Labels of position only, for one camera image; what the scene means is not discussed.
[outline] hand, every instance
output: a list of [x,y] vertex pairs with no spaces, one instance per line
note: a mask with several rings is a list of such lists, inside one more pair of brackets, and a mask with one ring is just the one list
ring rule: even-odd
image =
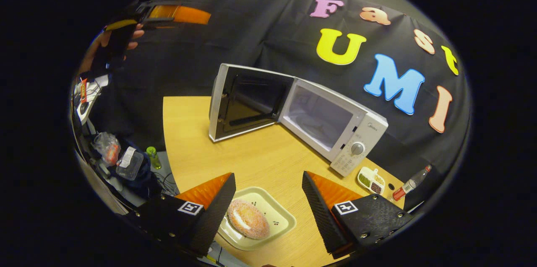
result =
[[[138,24],[136,25],[136,30],[133,33],[133,39],[141,37],[145,32],[142,30],[143,25]],[[80,68],[78,70],[78,74],[81,74],[82,72],[89,71],[91,69],[91,64],[94,61],[95,53],[97,52],[97,49],[99,49],[99,46],[106,47],[108,46],[108,42],[110,41],[110,35],[112,34],[111,31],[105,31],[99,34],[95,38],[95,40],[92,42],[88,50],[86,51],[86,55],[84,56],[84,59],[82,59],[82,63],[80,65]],[[135,41],[129,42],[127,45],[127,50],[135,49],[136,46],[138,46],[138,43]]]

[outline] microwave door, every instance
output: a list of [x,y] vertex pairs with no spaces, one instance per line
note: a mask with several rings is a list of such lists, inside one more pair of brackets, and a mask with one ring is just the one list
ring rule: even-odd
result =
[[222,64],[209,111],[209,137],[219,141],[278,121],[293,76]]

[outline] frosted donut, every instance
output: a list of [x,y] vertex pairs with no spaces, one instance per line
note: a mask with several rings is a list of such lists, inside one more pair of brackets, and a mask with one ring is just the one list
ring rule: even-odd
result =
[[241,199],[233,200],[227,214],[234,229],[247,238],[262,240],[270,234],[269,222],[250,202]]

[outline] white microwave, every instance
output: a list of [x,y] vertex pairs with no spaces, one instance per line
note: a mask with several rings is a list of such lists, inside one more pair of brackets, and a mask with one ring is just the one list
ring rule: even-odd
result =
[[347,176],[386,131],[383,116],[329,88],[295,76],[223,63],[213,84],[213,142],[276,122]]

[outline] wooden table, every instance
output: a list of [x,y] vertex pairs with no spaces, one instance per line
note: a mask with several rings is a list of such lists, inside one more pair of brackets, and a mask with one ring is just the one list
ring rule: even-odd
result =
[[251,267],[265,264],[314,267],[337,261],[326,253],[302,190],[305,170],[363,196],[370,193],[357,183],[357,173],[362,166],[378,169],[378,174],[386,181],[383,196],[391,191],[388,183],[395,187],[403,184],[368,159],[343,178],[330,169],[328,160],[279,124],[213,143],[209,139],[210,101],[210,97],[164,97],[164,138],[179,190],[186,191],[216,176],[233,172],[237,191],[262,187],[297,218],[297,226],[292,231],[254,251],[234,248],[216,234],[218,244]]

